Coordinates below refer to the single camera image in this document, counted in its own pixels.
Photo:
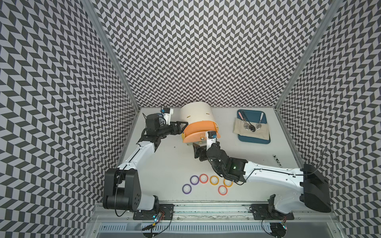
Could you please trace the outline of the orange top drawer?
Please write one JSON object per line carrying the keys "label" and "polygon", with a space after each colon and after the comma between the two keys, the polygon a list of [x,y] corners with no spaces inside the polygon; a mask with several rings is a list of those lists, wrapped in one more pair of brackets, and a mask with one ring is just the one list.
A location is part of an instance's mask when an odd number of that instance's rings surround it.
{"label": "orange top drawer", "polygon": [[192,124],[188,124],[182,133],[183,143],[194,143],[206,140],[205,135],[208,131],[217,132],[217,138],[219,139],[221,135],[219,134],[219,128],[217,123],[213,121],[199,121]]}

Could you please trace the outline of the white round drawer cabinet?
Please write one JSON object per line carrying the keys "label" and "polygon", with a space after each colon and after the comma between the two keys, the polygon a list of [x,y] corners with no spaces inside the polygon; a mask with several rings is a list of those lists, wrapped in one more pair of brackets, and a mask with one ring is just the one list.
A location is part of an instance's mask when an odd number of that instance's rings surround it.
{"label": "white round drawer cabinet", "polygon": [[180,109],[180,119],[189,124],[199,121],[213,121],[217,123],[211,107],[204,102],[193,102],[183,106]]}

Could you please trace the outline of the red tape roll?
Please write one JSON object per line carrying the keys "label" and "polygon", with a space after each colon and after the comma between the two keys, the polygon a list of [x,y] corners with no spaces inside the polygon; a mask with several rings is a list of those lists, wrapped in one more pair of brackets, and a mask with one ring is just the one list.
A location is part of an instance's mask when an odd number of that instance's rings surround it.
{"label": "red tape roll", "polygon": [[199,176],[199,181],[200,181],[200,183],[202,183],[202,184],[206,184],[206,183],[208,183],[208,181],[209,181],[209,177],[208,177],[208,175],[206,175],[206,174],[201,174],[201,175]]}
{"label": "red tape roll", "polygon": [[221,196],[225,196],[228,193],[228,188],[226,186],[224,186],[224,185],[221,185],[221,186],[218,187],[218,193]]}

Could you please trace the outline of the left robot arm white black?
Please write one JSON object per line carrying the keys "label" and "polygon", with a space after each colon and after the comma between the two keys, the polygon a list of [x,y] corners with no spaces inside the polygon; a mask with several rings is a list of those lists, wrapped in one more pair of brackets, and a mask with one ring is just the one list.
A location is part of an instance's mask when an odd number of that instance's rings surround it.
{"label": "left robot arm white black", "polygon": [[156,195],[142,193],[139,170],[156,152],[161,140],[169,135],[182,134],[188,122],[170,121],[171,113],[148,115],[145,129],[137,142],[137,148],[129,158],[117,168],[105,172],[103,207],[114,211],[158,211],[159,199]]}

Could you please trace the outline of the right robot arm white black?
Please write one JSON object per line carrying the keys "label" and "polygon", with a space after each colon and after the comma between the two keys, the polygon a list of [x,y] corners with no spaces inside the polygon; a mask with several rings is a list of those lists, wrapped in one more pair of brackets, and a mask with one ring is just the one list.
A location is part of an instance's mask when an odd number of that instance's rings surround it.
{"label": "right robot arm white black", "polygon": [[216,174],[228,181],[243,185],[262,182],[287,188],[283,194],[273,194],[270,208],[288,214],[304,207],[321,213],[330,213],[329,180],[311,164],[302,168],[264,166],[245,159],[233,158],[221,149],[219,142],[210,147],[193,144],[194,157],[208,161]]}

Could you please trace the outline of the purple tape roll right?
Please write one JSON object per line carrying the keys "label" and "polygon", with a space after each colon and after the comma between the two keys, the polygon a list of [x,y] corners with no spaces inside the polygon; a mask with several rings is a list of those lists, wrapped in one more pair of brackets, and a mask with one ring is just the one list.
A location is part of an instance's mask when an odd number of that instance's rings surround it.
{"label": "purple tape roll right", "polygon": [[190,178],[191,185],[198,185],[199,184],[199,177],[197,175],[193,175]]}

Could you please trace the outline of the purple tape roll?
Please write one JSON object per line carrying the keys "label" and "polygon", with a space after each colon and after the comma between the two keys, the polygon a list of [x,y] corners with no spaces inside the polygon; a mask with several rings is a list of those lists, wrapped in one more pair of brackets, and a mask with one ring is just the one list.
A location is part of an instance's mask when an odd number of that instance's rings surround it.
{"label": "purple tape roll", "polygon": [[184,194],[190,194],[192,192],[192,187],[190,184],[185,184],[182,186],[182,192]]}
{"label": "purple tape roll", "polygon": [[191,185],[198,185],[199,184],[199,177],[197,175],[193,175],[190,178]]}

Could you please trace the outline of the purple tape roll left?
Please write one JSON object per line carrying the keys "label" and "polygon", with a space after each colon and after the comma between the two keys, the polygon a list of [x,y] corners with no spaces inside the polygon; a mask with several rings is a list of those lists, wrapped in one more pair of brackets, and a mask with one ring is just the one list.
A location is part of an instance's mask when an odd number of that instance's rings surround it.
{"label": "purple tape roll left", "polygon": [[182,192],[184,194],[190,194],[192,192],[192,187],[190,184],[185,184],[182,186]]}

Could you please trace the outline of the teal tray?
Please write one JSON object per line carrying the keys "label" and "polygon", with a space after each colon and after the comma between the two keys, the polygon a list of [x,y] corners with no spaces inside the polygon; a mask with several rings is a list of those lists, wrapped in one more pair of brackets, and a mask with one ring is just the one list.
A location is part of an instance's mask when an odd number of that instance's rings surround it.
{"label": "teal tray", "polygon": [[[241,119],[238,112],[245,112],[246,113],[246,116],[249,120],[249,122],[255,126],[256,128],[256,124],[259,122],[260,120],[260,116],[261,116],[261,113],[263,111],[256,111],[256,110],[238,110],[237,111],[237,117],[238,119]],[[266,114],[264,113],[264,117],[263,117],[263,120],[262,120],[262,124],[268,124],[267,123],[267,118],[266,118]],[[247,143],[256,143],[256,144],[270,144],[271,142],[271,139],[270,140],[263,140],[263,139],[256,139],[256,138],[249,138],[249,137],[245,137],[245,136],[240,136],[238,135],[238,139],[242,142],[247,142]]]}

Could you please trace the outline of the beige cloth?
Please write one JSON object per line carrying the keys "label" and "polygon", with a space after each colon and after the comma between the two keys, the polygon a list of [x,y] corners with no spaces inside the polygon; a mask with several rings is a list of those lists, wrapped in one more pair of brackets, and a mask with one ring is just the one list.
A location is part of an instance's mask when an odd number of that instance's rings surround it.
{"label": "beige cloth", "polygon": [[269,126],[268,124],[261,124],[259,130],[256,129],[255,132],[252,132],[250,129],[246,130],[244,127],[245,123],[241,119],[236,118],[234,123],[233,133],[240,136],[245,136],[249,138],[270,140]]}

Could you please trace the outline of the pink handled spoon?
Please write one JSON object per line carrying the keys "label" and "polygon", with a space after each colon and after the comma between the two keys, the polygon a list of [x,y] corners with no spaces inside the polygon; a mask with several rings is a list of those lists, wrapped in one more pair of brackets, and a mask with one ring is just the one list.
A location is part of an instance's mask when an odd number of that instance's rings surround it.
{"label": "pink handled spoon", "polygon": [[238,112],[238,114],[239,114],[241,120],[244,122],[244,129],[248,131],[250,129],[250,125],[246,122],[246,120],[242,116],[241,112]]}

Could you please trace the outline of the grey handled spoon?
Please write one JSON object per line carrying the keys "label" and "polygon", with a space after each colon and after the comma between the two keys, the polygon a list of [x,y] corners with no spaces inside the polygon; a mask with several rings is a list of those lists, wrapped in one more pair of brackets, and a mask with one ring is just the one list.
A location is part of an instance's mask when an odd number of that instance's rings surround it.
{"label": "grey handled spoon", "polygon": [[264,117],[264,112],[261,113],[260,120],[259,120],[259,122],[256,124],[256,129],[257,129],[257,130],[260,130],[260,129],[262,128],[262,120],[263,120],[263,117]]}

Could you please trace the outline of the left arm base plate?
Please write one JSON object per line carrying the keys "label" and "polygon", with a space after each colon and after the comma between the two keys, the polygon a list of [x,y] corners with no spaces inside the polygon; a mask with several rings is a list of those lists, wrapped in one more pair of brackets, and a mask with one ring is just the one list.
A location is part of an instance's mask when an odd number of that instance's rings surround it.
{"label": "left arm base plate", "polygon": [[163,220],[172,220],[174,204],[160,204],[158,209],[136,211],[133,220],[153,221],[160,212],[164,213]]}

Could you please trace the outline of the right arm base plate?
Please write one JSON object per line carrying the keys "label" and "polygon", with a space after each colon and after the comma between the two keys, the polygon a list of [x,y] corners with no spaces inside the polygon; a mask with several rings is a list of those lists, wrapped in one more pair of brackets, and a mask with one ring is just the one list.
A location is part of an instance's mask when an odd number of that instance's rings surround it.
{"label": "right arm base plate", "polygon": [[268,204],[252,204],[250,211],[254,216],[254,220],[294,220],[294,214],[292,212],[284,214],[276,211],[274,208],[270,208]]}

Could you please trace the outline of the aluminium front rail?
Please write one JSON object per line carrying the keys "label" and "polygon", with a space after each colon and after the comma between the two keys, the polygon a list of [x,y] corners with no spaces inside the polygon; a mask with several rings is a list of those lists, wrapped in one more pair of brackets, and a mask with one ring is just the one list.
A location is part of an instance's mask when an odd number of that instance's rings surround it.
{"label": "aluminium front rail", "polygon": [[[251,222],[255,221],[254,211],[251,210],[253,202],[174,202],[165,201],[165,204],[173,204],[174,222]],[[104,209],[98,203],[91,216],[89,223],[100,222],[133,222],[133,212],[118,212]],[[320,213],[312,210],[293,212],[293,219],[287,219],[287,223],[310,222],[310,223],[337,223],[339,219],[333,213]]]}

